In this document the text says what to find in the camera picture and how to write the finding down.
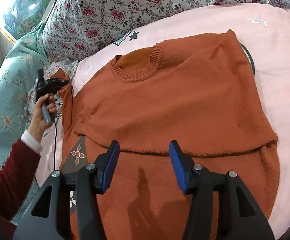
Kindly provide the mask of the red sleeved left forearm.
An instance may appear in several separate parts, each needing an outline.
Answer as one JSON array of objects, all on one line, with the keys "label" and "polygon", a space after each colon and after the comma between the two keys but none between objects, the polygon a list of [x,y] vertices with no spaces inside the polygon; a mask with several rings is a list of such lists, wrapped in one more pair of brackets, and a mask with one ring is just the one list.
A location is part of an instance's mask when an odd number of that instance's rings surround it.
[{"label": "red sleeved left forearm", "polygon": [[12,146],[0,170],[0,239],[12,239],[16,226],[11,222],[32,185],[39,164],[40,142],[26,130]]}]

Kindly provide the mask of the person's left hand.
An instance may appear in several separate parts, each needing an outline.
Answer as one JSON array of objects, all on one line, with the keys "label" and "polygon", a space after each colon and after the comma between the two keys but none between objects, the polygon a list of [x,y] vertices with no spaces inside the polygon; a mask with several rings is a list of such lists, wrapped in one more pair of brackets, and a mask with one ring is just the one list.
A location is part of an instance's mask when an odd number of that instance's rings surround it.
[{"label": "person's left hand", "polygon": [[51,126],[51,125],[45,125],[45,121],[41,113],[42,105],[45,103],[46,100],[49,102],[49,104],[46,107],[48,112],[52,115],[56,115],[56,112],[57,112],[53,94],[46,94],[45,96],[41,96],[37,100],[34,106],[31,123],[27,129],[30,135],[37,142],[41,142],[44,132],[46,131],[46,129],[48,129]]}]

